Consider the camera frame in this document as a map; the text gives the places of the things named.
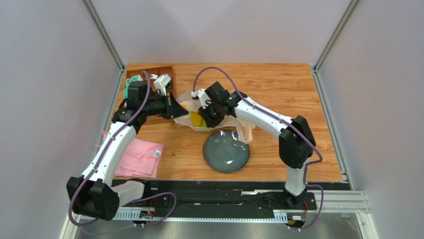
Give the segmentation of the yellow fake mango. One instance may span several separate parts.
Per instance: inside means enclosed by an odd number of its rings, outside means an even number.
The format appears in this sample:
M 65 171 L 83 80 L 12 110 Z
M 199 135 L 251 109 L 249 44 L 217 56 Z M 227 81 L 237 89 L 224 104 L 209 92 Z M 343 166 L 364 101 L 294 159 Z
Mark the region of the yellow fake mango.
M 194 127 L 201 127 L 204 119 L 197 112 L 190 112 L 190 119 Z

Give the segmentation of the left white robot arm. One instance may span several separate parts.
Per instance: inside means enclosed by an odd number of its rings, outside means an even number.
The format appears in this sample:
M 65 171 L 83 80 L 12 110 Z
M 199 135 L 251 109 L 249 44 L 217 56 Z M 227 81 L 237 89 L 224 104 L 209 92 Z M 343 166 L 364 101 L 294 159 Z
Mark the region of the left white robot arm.
M 94 222 L 110 221 L 121 206 L 141 199 L 145 189 L 142 180 L 111 185 L 126 149 L 148 117 L 173 120 L 188 113 L 172 93 L 153 91 L 148 80 L 131 82 L 127 98 L 114 113 L 106 140 L 96 156 L 79 177 L 70 177 L 67 182 L 69 219 L 72 221 L 73 214 L 77 214 L 90 217 Z

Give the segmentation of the banana print plastic bag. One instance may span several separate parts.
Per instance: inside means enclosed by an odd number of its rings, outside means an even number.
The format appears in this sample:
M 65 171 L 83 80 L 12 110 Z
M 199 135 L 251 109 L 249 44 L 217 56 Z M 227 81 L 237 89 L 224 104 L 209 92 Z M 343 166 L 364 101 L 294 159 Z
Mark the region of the banana print plastic bag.
M 192 98 L 192 92 L 186 90 L 180 94 L 176 101 L 188 111 L 187 115 L 174 118 L 175 123 L 188 126 L 194 131 L 211 131 L 224 127 L 235 127 L 241 142 L 250 144 L 253 141 L 255 125 L 232 115 L 220 114 L 214 106 L 204 109 L 199 100 Z

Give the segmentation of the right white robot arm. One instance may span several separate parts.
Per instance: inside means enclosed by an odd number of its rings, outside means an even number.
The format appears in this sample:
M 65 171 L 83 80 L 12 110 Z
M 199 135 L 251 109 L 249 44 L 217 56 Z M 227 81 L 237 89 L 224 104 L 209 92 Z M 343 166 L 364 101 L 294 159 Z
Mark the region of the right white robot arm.
M 275 137 L 279 142 L 279 156 L 287 166 L 285 190 L 294 197 L 305 191 L 305 168 L 316 142 L 304 117 L 278 114 L 239 90 L 230 93 L 219 82 L 207 89 L 193 91 L 191 96 L 200 101 L 199 113 L 207 127 L 216 127 L 226 116 L 232 116 L 250 122 Z

